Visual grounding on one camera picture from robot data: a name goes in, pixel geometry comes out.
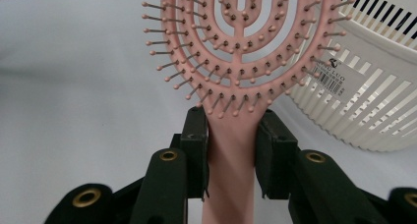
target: white surface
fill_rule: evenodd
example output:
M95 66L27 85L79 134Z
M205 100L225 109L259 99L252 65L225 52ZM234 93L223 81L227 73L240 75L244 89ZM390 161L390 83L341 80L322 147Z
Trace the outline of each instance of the white surface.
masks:
M123 188L181 132L197 99L155 70L143 1L0 1L0 223L41 223L84 183ZM358 187L381 197L417 187L417 146L363 151L323 132L289 97L271 109L300 147L332 156ZM290 223L286 205L257 199L256 223ZM190 201L189 223L200 223L200 209Z

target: hairbrush head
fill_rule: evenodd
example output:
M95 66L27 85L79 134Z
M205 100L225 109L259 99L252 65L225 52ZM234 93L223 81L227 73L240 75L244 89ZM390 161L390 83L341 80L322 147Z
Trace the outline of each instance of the hairbrush head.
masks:
M219 17L213 11L216 1L220 3L222 18L233 28L233 35L225 33L217 24L216 19ZM152 50L150 55L169 56L172 61L158 66L157 69L175 67L176 74L166 80L182 76L185 81L176 84L174 88L185 83L190 84L193 93L203 99L197 105L204 105L209 110L207 112L219 118L238 116L236 111L241 110L264 112L280 94L288 93L295 84L303 84L301 80L306 74L310 74L315 63L329 65L320 56L324 50L339 49L328 46L333 24L348 19L340 18L337 8L350 4L353 0L342 3L339 0L298 0L297 13L286 38L270 50L269 54L249 62L244 61L245 55L265 48L278 36L286 20L288 0L245 0L243 10L238 9L237 2L238 0L161 0L159 5L143 3L145 7L160 10L160 17L143 15L143 18L160 21L162 24L162 29L147 28L145 32L164 33L163 41L148 41L147 45L163 43L167 48L167 51ZM245 28L249 28L260 16L263 2L271 3L267 21L255 33L245 35ZM319 21L315 18L316 5L322 5ZM310 38L306 33L313 24L318 26L310 46L297 63L290 67L285 66L290 58L300 54L300 46ZM231 61L219 57L213 51L231 55ZM281 75L274 74L284 66L285 71ZM273 79L266 78L271 75L274 75ZM215 103L220 94L224 97Z

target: black plastic mount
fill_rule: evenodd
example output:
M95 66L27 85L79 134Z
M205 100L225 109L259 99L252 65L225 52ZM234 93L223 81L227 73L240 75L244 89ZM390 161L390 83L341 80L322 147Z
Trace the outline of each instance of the black plastic mount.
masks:
M80 186L64 196L45 223L187 223L187 199L203 198L209 184L208 138L204 110L190 109L183 133L152 156L142 179L114 194L99 184ZM295 224L417 223L417 189L394 189L388 200L358 189L331 157L300 150L270 110L259 124L256 143L263 196L289 199Z

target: pink plastic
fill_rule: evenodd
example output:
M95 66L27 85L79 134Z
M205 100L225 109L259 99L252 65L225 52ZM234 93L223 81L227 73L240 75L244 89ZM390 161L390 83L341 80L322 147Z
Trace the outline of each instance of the pink plastic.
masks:
M213 9L214 2L218 1L222 4L222 18L234 28L233 36L225 34L217 25ZM285 67L288 69L286 72L265 84L244 87L242 82L253 84L284 67L294 54L298 54L305 41L302 37L307 37L305 33L314 22L315 9L311 7L319 1L298 0L293 27L282 44L267 56L248 63L243 63L245 54L264 48L278 35L285 21L288 0L271 0L268 21L249 36L244 36L244 29L258 18L265 1L246 0L243 11L237 10L237 1L161 0L156 8L161 10L162 29L146 30L165 33L167 51L160 54L168 55L171 63L157 69L165 71L175 67L176 70L165 80L171 81L181 75L184 81L174 88L190 84L192 91L186 98L190 99L196 93L200 97L197 105L204 106L208 115L210 177L209 197L204 203L204 224L253 223L254 152L258 123L275 98L283 92L288 93L293 85L303 84L301 80L322 55L323 50L318 46L328 46L329 37L324 33L331 32L334 26L329 21L338 18L337 9L330 6L339 0L323 0L317 32L299 61ZM199 36L199 28L205 36ZM213 50L203 44L204 41L209 41L214 51L232 55L232 61L214 55Z

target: brass insert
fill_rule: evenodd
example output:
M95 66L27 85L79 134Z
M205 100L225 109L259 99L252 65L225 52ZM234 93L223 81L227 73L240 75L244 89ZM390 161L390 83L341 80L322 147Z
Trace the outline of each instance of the brass insert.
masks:
M309 152L306 154L306 157L310 161L316 162L316 163L324 163L326 161L326 158L317 152Z
M407 193L404 198L408 203L417 208L417 193Z
M159 158L163 161L172 161L178 157L178 153L172 150L165 151L159 155Z
M75 207L87 207L97 202L101 197L101 191L96 188L87 189L73 199L73 205Z

